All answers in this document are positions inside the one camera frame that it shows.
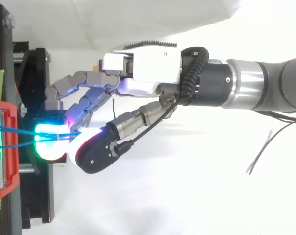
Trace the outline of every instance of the gray arm segment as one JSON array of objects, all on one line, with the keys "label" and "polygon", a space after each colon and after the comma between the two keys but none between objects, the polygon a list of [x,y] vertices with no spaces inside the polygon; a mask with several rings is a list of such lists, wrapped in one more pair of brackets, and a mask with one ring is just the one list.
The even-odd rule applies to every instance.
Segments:
[{"label": "gray arm segment", "polygon": [[60,99],[74,93],[79,87],[89,87],[79,103],[65,111],[65,121],[72,131],[82,125],[87,126],[92,113],[115,93],[119,83],[118,76],[107,76],[96,71],[78,71],[74,76],[66,76],[46,88],[45,110],[63,110]]}]

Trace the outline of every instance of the coiled cable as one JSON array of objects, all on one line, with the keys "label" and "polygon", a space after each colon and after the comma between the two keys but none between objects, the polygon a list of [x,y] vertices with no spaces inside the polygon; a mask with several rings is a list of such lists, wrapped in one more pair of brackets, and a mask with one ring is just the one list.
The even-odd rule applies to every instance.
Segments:
[{"label": "coiled cable", "polygon": [[190,103],[195,92],[199,76],[209,60],[209,53],[207,49],[203,47],[187,48],[181,52],[181,56],[191,55],[192,53],[198,54],[187,74],[182,78],[180,99],[186,100],[183,105],[188,105]]}]

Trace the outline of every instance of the metal screw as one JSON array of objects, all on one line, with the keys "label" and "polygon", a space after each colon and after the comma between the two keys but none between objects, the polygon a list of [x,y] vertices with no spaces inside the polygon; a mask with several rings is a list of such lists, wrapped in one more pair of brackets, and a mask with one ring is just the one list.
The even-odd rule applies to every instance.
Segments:
[{"label": "metal screw", "polygon": [[45,59],[47,63],[51,63],[52,59],[51,59],[51,54],[46,54],[45,55]]},{"label": "metal screw", "polygon": [[6,15],[4,20],[3,20],[3,24],[8,29],[13,29],[15,27],[15,17],[12,14]]},{"label": "metal screw", "polygon": [[19,110],[20,110],[21,117],[25,117],[25,114],[27,114],[28,109],[25,107],[23,103],[20,104]]}]

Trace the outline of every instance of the glowing object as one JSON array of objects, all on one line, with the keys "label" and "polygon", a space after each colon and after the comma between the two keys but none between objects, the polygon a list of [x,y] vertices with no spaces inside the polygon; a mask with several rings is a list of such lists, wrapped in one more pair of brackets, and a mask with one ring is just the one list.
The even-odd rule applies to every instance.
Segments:
[{"label": "glowing object", "polygon": [[[35,127],[37,133],[54,133],[54,134],[69,134],[70,129],[66,125],[53,124],[37,124]],[[47,138],[36,135],[35,141],[46,140]],[[51,142],[37,142],[35,144],[36,151],[41,158],[46,160],[56,160],[63,156],[68,149],[69,140],[51,141]]]},{"label": "glowing object", "polygon": [[76,163],[76,153],[78,149],[89,139],[100,133],[101,129],[95,127],[88,127],[81,130],[81,133],[69,144],[68,155],[71,161]]}]

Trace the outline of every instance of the silver arm segment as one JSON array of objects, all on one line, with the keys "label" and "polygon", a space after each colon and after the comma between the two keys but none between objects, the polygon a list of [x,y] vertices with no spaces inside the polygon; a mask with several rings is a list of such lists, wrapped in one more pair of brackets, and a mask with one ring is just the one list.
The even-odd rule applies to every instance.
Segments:
[{"label": "silver arm segment", "polygon": [[92,113],[115,93],[119,83],[119,76],[107,76],[96,71],[78,71],[74,76],[66,76],[46,88],[45,110],[63,110],[60,99],[74,93],[79,87],[89,87],[79,103],[65,111],[65,123],[74,131],[89,124]]},{"label": "silver arm segment", "polygon": [[[174,103],[174,100],[173,97],[162,98],[161,96],[160,101],[143,105],[132,112],[125,112],[112,120],[111,123],[116,126],[122,140],[134,134],[138,128],[153,124]],[[165,119],[170,118],[173,112],[174,110]]]}]

